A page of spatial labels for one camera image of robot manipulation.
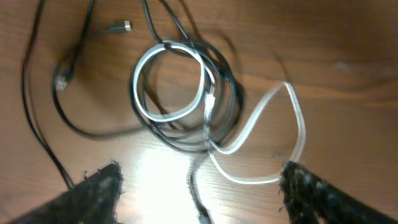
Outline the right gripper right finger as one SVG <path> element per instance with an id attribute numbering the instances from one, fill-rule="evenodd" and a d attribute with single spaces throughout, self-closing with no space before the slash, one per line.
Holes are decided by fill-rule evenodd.
<path id="1" fill-rule="evenodd" d="M 293 161 L 281 172 L 280 189 L 284 193 L 283 208 L 293 224 L 397 223 Z"/>

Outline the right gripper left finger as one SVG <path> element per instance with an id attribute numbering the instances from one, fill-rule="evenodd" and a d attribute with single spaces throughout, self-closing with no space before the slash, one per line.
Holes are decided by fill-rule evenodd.
<path id="1" fill-rule="evenodd" d="M 57 198 L 8 222 L 8 224 L 116 223 L 121 194 L 121 166 L 113 161 Z"/>

